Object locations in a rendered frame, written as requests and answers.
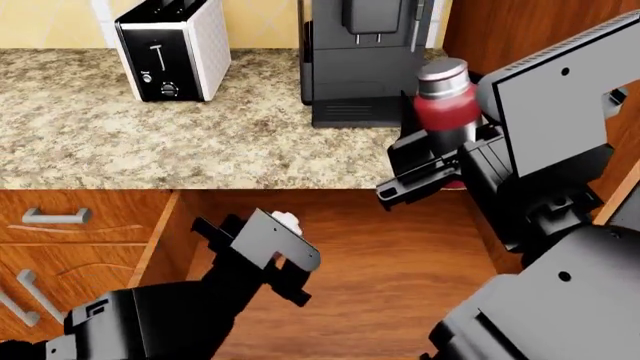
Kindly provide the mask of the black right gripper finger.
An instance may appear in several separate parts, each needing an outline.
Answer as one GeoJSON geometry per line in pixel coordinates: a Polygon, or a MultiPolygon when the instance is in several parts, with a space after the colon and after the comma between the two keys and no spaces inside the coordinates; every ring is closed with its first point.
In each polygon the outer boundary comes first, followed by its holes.
{"type": "Polygon", "coordinates": [[[431,140],[414,109],[413,100],[406,92],[400,93],[400,135],[387,149],[394,176],[401,176],[434,158],[431,140]]]}
{"type": "Polygon", "coordinates": [[[490,144],[505,143],[503,129],[500,125],[485,124],[476,128],[475,144],[489,146],[490,144]]]}

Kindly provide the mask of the white and black toaster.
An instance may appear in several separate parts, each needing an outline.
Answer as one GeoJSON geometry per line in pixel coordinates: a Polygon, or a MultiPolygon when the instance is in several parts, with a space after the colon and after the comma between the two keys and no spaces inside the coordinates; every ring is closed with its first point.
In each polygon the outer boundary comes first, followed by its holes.
{"type": "Polygon", "coordinates": [[[114,27],[138,101],[211,101],[231,64],[222,0],[143,0],[114,27]]]}

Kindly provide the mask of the small white round object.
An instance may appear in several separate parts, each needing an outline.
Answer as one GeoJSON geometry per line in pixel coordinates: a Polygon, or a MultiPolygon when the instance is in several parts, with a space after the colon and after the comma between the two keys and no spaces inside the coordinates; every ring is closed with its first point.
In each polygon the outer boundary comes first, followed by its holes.
{"type": "Polygon", "coordinates": [[[303,231],[300,227],[300,221],[291,212],[274,211],[271,213],[271,216],[280,224],[295,233],[297,236],[303,236],[303,231]]]}

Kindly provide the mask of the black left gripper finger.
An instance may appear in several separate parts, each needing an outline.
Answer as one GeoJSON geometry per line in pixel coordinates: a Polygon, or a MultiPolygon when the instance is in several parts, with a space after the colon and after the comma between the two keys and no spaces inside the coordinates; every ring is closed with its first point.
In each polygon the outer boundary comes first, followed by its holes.
{"type": "Polygon", "coordinates": [[[190,231],[207,240],[216,240],[220,236],[219,229],[202,217],[194,219],[190,231]]]}
{"type": "Polygon", "coordinates": [[[311,295],[303,290],[310,277],[310,272],[300,269],[293,262],[283,263],[281,268],[275,262],[270,262],[265,268],[266,284],[274,293],[298,307],[304,307],[311,299],[311,295]]]}

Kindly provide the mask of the open wooden drawer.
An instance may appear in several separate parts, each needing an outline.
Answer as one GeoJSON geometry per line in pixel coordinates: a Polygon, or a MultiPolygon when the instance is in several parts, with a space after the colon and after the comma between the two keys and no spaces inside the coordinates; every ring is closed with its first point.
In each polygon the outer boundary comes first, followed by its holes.
{"type": "Polygon", "coordinates": [[[517,257],[490,254],[464,191],[386,212],[370,190],[183,190],[169,198],[129,284],[196,279],[213,255],[190,230],[254,209],[291,212],[321,265],[304,307],[261,289],[213,360],[418,360],[452,308],[517,257]]]}

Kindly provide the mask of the tall wooden cabinet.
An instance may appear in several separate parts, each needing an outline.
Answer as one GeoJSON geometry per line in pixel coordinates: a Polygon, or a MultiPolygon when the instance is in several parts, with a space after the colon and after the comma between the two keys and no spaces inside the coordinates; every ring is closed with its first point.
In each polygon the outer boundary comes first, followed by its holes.
{"type": "MultiPolygon", "coordinates": [[[[471,71],[488,74],[628,11],[640,0],[446,0],[443,49],[471,71]]],[[[629,87],[618,116],[607,122],[615,148],[592,188],[606,201],[596,210],[605,223],[640,179],[640,81],[629,87]]]]}

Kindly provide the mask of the wooden cabinet door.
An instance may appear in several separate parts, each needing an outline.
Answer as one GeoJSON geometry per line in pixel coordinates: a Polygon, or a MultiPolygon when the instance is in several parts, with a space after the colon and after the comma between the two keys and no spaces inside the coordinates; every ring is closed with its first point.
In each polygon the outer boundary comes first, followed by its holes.
{"type": "MultiPolygon", "coordinates": [[[[18,274],[36,272],[47,295],[64,313],[111,290],[126,287],[144,247],[142,245],[0,246],[0,266],[18,274]]],[[[0,311],[0,341],[42,341],[63,334],[63,326],[25,329],[0,311]]]]}

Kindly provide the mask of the dark grey coffee machine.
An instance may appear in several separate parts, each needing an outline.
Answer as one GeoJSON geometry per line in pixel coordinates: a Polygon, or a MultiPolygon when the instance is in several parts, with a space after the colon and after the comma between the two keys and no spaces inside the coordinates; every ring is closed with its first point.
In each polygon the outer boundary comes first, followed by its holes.
{"type": "Polygon", "coordinates": [[[300,92],[314,128],[395,128],[417,90],[434,0],[297,0],[300,92]]]}

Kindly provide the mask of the red shaker with metal lid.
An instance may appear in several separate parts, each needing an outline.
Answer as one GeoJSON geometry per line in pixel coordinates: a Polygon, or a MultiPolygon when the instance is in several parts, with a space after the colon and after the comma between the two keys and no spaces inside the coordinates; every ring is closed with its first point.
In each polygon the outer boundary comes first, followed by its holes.
{"type": "Polygon", "coordinates": [[[449,57],[434,59],[420,68],[417,79],[413,107],[428,134],[432,154],[446,155],[476,140],[476,129],[483,120],[467,62],[449,57]]]}

